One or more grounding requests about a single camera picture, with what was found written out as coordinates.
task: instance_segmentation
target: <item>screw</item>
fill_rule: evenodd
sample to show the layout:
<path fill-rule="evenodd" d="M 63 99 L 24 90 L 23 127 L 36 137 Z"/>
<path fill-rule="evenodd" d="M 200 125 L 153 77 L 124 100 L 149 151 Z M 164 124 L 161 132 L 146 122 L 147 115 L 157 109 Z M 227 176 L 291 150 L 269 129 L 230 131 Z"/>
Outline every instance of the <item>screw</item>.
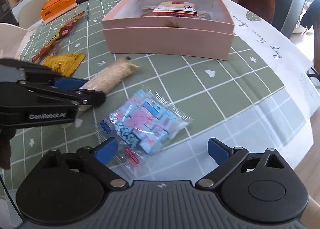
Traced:
<path fill-rule="evenodd" d="M 200 179 L 198 184 L 202 187 L 211 187 L 214 185 L 214 182 L 211 179 Z"/>
<path fill-rule="evenodd" d="M 110 182 L 110 184 L 113 187 L 124 187 L 126 184 L 126 181 L 123 179 L 114 179 Z"/>

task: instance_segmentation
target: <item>dark cloth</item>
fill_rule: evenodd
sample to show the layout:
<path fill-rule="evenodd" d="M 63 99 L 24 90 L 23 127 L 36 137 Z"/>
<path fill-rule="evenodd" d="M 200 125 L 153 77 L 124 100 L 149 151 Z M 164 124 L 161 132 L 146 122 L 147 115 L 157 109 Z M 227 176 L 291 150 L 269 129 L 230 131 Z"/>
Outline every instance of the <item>dark cloth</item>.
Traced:
<path fill-rule="evenodd" d="M 313 0 L 310 7 L 302 17 L 300 25 L 310 29 L 311 26 L 316 22 L 318 13 L 320 13 L 320 0 Z"/>

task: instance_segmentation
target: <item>pink gift box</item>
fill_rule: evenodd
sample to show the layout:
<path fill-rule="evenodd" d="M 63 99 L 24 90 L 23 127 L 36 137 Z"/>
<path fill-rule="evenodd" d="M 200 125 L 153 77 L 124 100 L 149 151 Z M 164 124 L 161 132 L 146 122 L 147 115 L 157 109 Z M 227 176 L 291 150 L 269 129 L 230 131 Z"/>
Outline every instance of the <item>pink gift box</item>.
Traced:
<path fill-rule="evenodd" d="M 162 1 L 169 0 L 121 0 L 102 20 L 110 52 L 228 59 L 234 24 L 222 0 L 181 0 L 208 12 L 212 20 L 140 17 L 145 6 L 158 6 Z"/>

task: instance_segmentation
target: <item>wrapped sandwich roll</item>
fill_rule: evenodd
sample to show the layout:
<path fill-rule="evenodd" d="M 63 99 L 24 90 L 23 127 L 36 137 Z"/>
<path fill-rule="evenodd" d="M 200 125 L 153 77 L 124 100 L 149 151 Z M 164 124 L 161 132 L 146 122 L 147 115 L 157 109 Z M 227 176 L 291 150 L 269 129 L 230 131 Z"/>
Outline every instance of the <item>wrapped sandwich roll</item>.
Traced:
<path fill-rule="evenodd" d="M 108 94 L 119 82 L 134 73 L 138 68 L 139 66 L 134 64 L 130 57 L 120 58 L 97 73 L 81 89 L 103 91 Z M 80 105 L 77 117 L 90 107 L 91 105 Z M 70 123 L 63 124 L 62 127 L 66 128 L 70 125 Z"/>

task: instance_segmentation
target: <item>blue gripper pad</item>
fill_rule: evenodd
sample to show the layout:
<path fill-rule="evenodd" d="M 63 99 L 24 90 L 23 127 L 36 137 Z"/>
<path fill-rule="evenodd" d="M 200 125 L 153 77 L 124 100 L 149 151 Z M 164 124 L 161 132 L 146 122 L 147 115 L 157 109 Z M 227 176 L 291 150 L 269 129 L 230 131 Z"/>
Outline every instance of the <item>blue gripper pad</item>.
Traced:
<path fill-rule="evenodd" d="M 216 138 L 211 138 L 208 141 L 208 153 L 220 165 L 231 157 L 232 149 Z"/>
<path fill-rule="evenodd" d="M 66 91 L 70 89 L 78 89 L 83 86 L 87 80 L 63 77 L 55 81 L 54 86 L 60 90 Z"/>
<path fill-rule="evenodd" d="M 109 161 L 116 155 L 118 150 L 118 142 L 114 137 L 110 137 L 94 149 L 92 154 L 103 165 L 107 165 Z"/>

